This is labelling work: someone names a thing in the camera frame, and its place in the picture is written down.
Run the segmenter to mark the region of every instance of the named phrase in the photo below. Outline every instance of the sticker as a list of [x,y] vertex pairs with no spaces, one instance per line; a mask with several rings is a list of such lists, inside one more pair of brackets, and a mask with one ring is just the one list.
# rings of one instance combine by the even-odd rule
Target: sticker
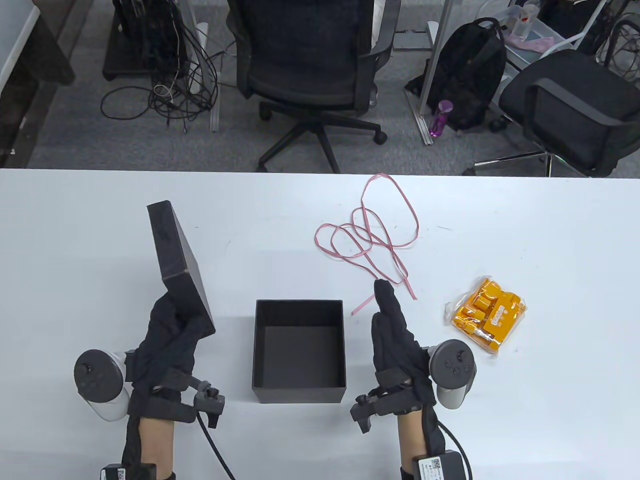
[[425,458],[418,461],[422,480],[444,480],[444,472],[439,457]]

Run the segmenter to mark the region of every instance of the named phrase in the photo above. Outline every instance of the plastic container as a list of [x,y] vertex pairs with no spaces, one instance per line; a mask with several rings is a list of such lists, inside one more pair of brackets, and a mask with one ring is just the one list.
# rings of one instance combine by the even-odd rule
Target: plastic container
[[512,34],[519,37],[521,40],[526,40],[533,24],[538,18],[540,13],[540,2],[538,0],[528,0],[522,6],[520,15],[518,16],[515,25],[513,26]]

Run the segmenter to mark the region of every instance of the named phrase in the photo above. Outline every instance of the black office chair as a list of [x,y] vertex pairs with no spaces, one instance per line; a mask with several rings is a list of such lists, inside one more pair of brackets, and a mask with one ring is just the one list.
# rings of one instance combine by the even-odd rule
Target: black office chair
[[228,0],[227,27],[236,38],[237,87],[257,93],[260,118],[272,112],[299,120],[258,162],[257,171],[304,132],[317,135],[334,173],[340,173],[326,125],[375,132],[380,125],[327,111],[369,110],[376,72],[388,61],[400,0],[387,0],[378,42],[371,48],[373,0]]
[[544,158],[547,177],[555,159],[588,177],[610,175],[618,160],[640,148],[640,90],[608,69],[621,29],[640,33],[638,20],[635,15],[617,23],[604,65],[581,52],[563,50],[516,75],[499,106],[541,150],[477,162],[463,175],[530,157]]

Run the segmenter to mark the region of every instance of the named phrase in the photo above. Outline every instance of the desk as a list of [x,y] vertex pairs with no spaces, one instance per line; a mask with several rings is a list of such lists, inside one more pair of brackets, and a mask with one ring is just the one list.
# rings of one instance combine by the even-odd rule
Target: desk
[[0,93],[39,16],[40,10],[31,0],[3,0],[0,4]]
[[[444,306],[480,275],[529,306],[498,358],[472,345],[478,374],[464,405],[437,407],[476,479],[631,478],[640,180],[397,179],[422,222],[419,240],[401,252],[419,300],[397,289],[420,343],[458,336]],[[128,349],[143,338],[163,293],[145,206],[170,199],[218,330],[199,343],[194,375],[227,396],[213,436],[236,477],[399,478],[393,416],[373,419],[366,435],[349,417],[375,382],[373,304],[345,317],[341,404],[263,405],[251,390],[256,299],[342,299],[350,312],[370,295],[366,273],[313,242],[322,222],[346,221],[365,180],[0,170],[0,204],[10,205],[0,210],[4,475],[89,479],[120,459],[125,422],[104,422],[83,403],[72,368],[88,348]],[[369,193],[393,237],[410,236],[392,187],[375,182]],[[179,478],[224,478],[197,425],[177,427],[175,449]]]

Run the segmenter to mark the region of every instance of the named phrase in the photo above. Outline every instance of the white cable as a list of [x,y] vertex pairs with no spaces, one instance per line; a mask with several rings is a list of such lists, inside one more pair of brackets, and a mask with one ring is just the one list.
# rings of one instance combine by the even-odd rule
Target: white cable
[[[178,44],[178,46],[176,48],[176,52],[175,52],[175,59],[176,59],[176,62],[177,62],[177,67],[175,69],[175,75],[173,77],[173,81],[171,82],[171,86],[167,87],[166,85],[163,85],[163,84],[159,83],[154,87],[153,90],[154,90],[154,93],[156,95],[158,95],[159,97],[163,97],[163,98],[169,97],[169,98],[171,98],[171,103],[173,103],[173,86],[175,85],[175,81],[177,80],[178,74],[180,73],[180,35],[178,35],[178,28],[175,26],[175,18],[173,18],[173,10],[171,9],[171,2],[169,2],[169,14],[171,15],[171,23],[173,24],[173,31],[175,32],[175,39],[176,39],[177,44]],[[167,93],[165,93],[164,95],[161,95],[160,93],[157,93],[156,92],[156,88],[159,87],[159,86],[163,87],[166,90]]]

